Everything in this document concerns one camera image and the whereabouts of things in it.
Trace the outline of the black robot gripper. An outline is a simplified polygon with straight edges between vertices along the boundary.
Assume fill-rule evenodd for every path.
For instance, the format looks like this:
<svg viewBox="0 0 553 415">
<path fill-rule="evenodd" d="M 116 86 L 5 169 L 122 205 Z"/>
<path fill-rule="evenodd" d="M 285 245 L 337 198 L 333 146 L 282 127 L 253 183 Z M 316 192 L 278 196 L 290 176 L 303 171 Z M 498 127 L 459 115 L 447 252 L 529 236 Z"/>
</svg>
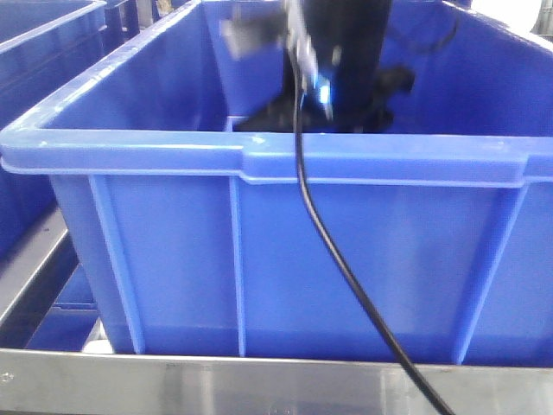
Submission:
<svg viewBox="0 0 553 415">
<path fill-rule="evenodd" d="M 291 132 L 295 89 L 302 91 L 305 132 L 375 133 L 389 128 L 396 93 L 409 93 L 415 73 L 380 67 L 390 1 L 284 1 L 272 15 L 238 19 L 241 54 L 283 41 L 281 92 L 235 125 L 236 131 Z"/>
</svg>

